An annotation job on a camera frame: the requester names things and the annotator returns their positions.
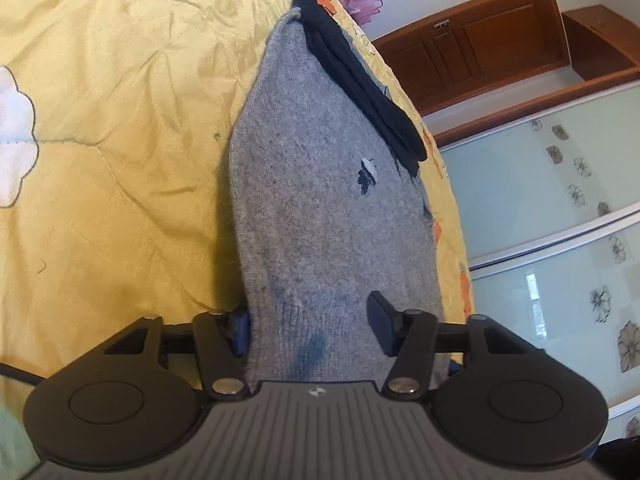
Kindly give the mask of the grey navy knit sweater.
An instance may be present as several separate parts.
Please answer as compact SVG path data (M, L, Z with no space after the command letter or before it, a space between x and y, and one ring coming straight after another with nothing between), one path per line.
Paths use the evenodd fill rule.
M382 382L379 292L442 315L416 127L317 0L273 29L229 150L251 384Z

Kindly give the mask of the glass sliding wardrobe door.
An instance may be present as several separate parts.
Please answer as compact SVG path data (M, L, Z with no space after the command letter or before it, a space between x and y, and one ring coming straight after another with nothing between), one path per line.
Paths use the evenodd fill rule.
M581 374L605 439L639 433L639 87L442 150L475 309Z

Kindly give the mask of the yellow floral bed quilt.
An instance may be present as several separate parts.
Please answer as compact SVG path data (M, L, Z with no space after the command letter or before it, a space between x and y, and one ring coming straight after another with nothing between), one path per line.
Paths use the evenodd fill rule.
M319 0L411 119L381 52ZM228 148L292 0L1 0L1 361L49 377L244 296Z

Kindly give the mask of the brown wooden door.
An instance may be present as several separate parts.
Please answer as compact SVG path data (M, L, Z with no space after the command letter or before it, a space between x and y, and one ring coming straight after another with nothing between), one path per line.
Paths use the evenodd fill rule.
M570 64L556 0L469 0L373 44L422 116Z

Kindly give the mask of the pink plastic bag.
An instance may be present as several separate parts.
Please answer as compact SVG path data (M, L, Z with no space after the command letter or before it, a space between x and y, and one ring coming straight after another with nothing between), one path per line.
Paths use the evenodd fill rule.
M382 0L338 0L358 25L369 24L381 12Z

